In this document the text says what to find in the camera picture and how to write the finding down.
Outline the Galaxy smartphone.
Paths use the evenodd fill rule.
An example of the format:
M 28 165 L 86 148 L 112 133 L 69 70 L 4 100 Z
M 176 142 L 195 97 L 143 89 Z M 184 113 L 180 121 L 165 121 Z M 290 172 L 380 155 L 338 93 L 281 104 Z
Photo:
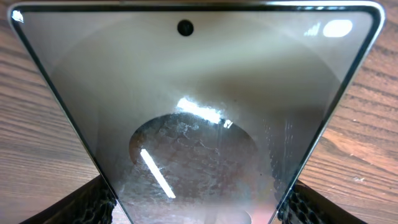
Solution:
M 9 23 L 132 223 L 272 223 L 374 1 L 26 1 Z

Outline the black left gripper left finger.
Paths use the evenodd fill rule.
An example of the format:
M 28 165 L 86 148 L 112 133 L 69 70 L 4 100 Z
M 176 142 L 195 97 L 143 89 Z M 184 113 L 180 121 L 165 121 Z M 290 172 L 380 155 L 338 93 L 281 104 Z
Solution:
M 110 224 L 116 204 L 111 189 L 99 175 L 21 224 Z

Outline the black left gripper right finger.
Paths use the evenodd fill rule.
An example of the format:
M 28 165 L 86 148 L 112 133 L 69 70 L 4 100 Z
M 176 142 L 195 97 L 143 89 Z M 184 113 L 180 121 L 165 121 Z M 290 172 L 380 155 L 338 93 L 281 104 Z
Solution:
M 365 224 L 297 180 L 277 212 L 283 224 Z

